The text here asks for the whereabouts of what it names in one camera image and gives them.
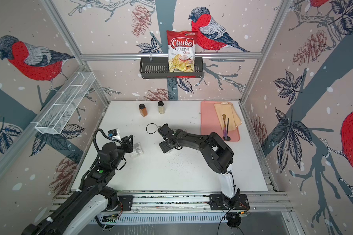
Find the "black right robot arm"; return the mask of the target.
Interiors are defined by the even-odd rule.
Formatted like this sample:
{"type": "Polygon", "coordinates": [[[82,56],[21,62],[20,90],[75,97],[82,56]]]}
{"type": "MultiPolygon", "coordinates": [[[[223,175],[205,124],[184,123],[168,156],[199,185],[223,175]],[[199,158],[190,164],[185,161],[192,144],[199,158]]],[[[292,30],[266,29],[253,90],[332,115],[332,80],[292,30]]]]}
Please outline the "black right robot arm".
{"type": "Polygon", "coordinates": [[[168,124],[159,127],[157,132],[163,138],[159,144],[163,153],[184,148],[199,151],[209,168],[220,175],[221,194],[227,199],[235,198],[236,185],[232,175],[234,152],[217,133],[191,134],[181,129],[173,130],[168,124]]]}

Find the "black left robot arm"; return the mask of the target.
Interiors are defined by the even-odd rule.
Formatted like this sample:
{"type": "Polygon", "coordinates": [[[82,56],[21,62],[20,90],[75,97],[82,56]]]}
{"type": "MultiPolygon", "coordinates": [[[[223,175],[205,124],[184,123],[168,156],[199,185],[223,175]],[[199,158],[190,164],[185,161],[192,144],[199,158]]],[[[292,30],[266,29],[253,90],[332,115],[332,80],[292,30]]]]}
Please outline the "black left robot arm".
{"type": "Polygon", "coordinates": [[[95,133],[101,133],[109,142],[99,148],[93,141],[97,156],[82,176],[77,190],[40,223],[29,224],[22,232],[24,235],[77,235],[92,220],[103,229],[111,229],[112,226],[100,222],[101,212],[114,211],[121,215],[131,210],[133,198],[119,197],[108,183],[126,165],[125,154],[133,152],[133,136],[120,138],[115,129],[106,134],[99,128],[95,133]]]}

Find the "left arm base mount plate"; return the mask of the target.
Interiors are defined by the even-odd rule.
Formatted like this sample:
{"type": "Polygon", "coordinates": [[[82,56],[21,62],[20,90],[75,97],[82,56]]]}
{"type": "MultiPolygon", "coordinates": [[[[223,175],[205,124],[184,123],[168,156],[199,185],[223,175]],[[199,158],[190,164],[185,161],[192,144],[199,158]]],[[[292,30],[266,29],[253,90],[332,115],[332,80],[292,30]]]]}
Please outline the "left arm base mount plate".
{"type": "Polygon", "coordinates": [[[117,196],[116,207],[114,212],[130,212],[133,204],[134,197],[132,195],[119,195],[117,196]]]}

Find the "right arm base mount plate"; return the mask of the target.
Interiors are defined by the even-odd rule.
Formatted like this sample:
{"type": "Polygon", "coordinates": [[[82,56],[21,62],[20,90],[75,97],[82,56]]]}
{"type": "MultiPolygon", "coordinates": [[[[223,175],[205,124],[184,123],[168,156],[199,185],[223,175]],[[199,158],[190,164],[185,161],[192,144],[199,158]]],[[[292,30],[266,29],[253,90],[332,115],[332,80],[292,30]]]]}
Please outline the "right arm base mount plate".
{"type": "Polygon", "coordinates": [[[207,204],[212,211],[229,209],[248,211],[250,209],[248,197],[245,194],[239,194],[231,199],[223,194],[210,194],[207,204]]]}

